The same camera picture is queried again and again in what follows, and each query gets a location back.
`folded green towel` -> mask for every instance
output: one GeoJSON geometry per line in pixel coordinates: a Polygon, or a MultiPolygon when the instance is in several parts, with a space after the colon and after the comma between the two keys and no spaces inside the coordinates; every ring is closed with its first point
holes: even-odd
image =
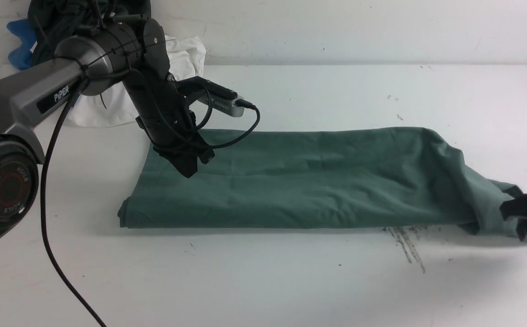
{"type": "MultiPolygon", "coordinates": [[[[210,144],[234,130],[202,130],[210,144]]],[[[367,228],[469,224],[516,236],[499,207],[522,194],[492,182],[423,128],[254,132],[192,178],[152,148],[118,213],[127,228],[367,228]]]]}

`white table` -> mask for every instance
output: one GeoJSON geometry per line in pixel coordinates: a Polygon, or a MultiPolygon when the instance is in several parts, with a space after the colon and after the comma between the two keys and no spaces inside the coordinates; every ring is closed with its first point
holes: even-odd
{"type": "MultiPolygon", "coordinates": [[[[205,72],[257,104],[258,130],[426,126],[484,176],[527,191],[527,66],[205,72]]],[[[43,145],[56,118],[37,128],[43,145]]],[[[215,114],[208,126],[245,129],[253,118],[215,114]]],[[[527,244],[513,238],[406,229],[423,273],[388,230],[119,228],[148,144],[135,124],[66,127],[50,168],[53,251],[108,326],[527,327],[527,244]]],[[[96,325],[48,262],[37,203],[0,240],[0,327],[9,325],[96,325]]]]}

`red ring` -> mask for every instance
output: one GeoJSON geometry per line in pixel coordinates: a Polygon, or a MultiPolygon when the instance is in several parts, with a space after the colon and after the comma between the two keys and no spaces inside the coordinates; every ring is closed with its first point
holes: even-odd
{"type": "Polygon", "coordinates": [[[6,176],[3,176],[3,178],[0,181],[0,193],[1,193],[1,186],[3,185],[3,182],[6,179],[11,178],[11,177],[17,178],[19,182],[21,183],[21,187],[19,188],[19,194],[17,194],[17,196],[15,197],[15,200],[12,202],[4,203],[3,200],[1,199],[1,194],[0,194],[0,204],[5,207],[10,207],[11,205],[18,203],[19,200],[21,200],[21,196],[23,195],[23,178],[21,178],[21,176],[19,176],[19,174],[16,174],[16,173],[10,173],[10,174],[7,174],[6,176]]]}

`white cloth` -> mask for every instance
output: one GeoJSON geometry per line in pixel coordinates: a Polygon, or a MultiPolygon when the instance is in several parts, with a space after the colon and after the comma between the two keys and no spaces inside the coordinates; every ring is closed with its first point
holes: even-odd
{"type": "MultiPolygon", "coordinates": [[[[206,50],[199,37],[185,39],[174,39],[168,35],[165,37],[168,40],[166,52],[170,60],[170,73],[174,78],[184,80],[203,76],[206,50]]],[[[134,122],[139,115],[122,83],[117,83],[104,91],[102,98],[104,103],[99,95],[80,96],[69,112],[66,123],[87,128],[110,128],[134,122]]]]}

